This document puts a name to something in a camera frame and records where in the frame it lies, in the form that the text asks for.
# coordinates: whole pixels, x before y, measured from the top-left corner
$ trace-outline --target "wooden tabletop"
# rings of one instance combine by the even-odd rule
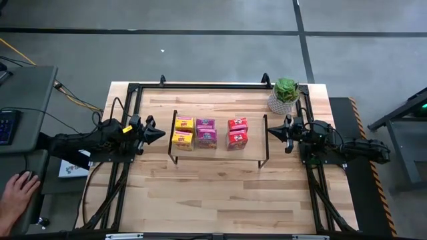
[[[127,85],[128,82],[111,83],[104,119],[110,114],[114,97],[125,101]],[[326,86],[308,87],[314,118],[334,125]],[[233,159],[180,158],[178,165],[174,165],[167,155],[173,110],[187,116],[230,119],[267,114],[268,127],[273,127],[283,124],[284,116],[269,110],[270,93],[243,89],[145,89],[139,115],[143,120],[153,115],[156,128],[165,131],[166,136],[146,145],[144,154],[136,156],[131,164],[120,231],[315,233],[306,169],[300,163],[298,145],[291,154],[285,154],[284,143],[269,135],[270,160],[262,169],[258,169],[257,161]],[[116,104],[113,116],[121,119],[121,115],[122,110]],[[109,163],[101,166],[92,179],[87,192],[88,217],[105,199],[111,166]],[[357,229],[344,171],[326,165],[325,176],[331,202],[350,226]],[[326,226],[322,204],[320,209]],[[81,225],[80,212],[76,227]]]

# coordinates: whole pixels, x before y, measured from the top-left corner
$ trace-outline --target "person's hand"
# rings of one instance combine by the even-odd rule
[[[21,216],[28,206],[32,194],[40,186],[38,176],[34,175],[30,181],[24,184],[29,172],[25,172],[19,177],[15,174],[6,183],[5,191],[0,200],[0,218],[11,221],[12,225]]]

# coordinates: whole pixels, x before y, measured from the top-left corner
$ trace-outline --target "snack box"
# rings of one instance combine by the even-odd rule
[[[201,149],[216,149],[217,135],[215,129],[199,129],[197,131],[197,147]]]
[[[198,132],[200,129],[215,129],[215,119],[196,119],[195,130]]]
[[[244,149],[248,143],[248,132],[246,130],[230,131],[227,133],[227,150],[241,150]]]
[[[178,149],[193,151],[193,133],[174,131],[172,144],[174,144]]]
[[[193,133],[194,132],[194,119],[192,117],[176,117],[176,119],[175,119],[175,130]]]
[[[228,131],[248,131],[249,125],[245,117],[228,120]]]

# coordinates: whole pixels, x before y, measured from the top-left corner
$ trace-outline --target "succulent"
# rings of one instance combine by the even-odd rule
[[[298,83],[292,79],[280,78],[274,85],[274,94],[283,103],[295,101],[300,96]]]

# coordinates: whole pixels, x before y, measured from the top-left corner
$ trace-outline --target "concrete floor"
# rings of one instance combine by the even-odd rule
[[[423,0],[300,0],[306,31],[427,31]],[[292,0],[38,0],[10,1],[0,25],[112,29],[297,30]],[[80,98],[104,107],[111,81],[306,81],[298,37],[224,35],[1,34],[39,65],[57,65],[58,80]],[[365,125],[426,86],[425,38],[308,37],[316,83],[331,97],[354,97]],[[0,45],[0,55],[19,56]],[[48,112],[81,131],[90,111],[54,91]],[[43,131],[69,129],[46,118]],[[391,146],[385,129],[370,133]],[[385,190],[404,182],[399,165],[378,166]],[[399,236],[425,238],[427,191],[391,196]],[[71,229],[81,193],[50,197],[46,231]],[[30,232],[38,232],[33,227]]]

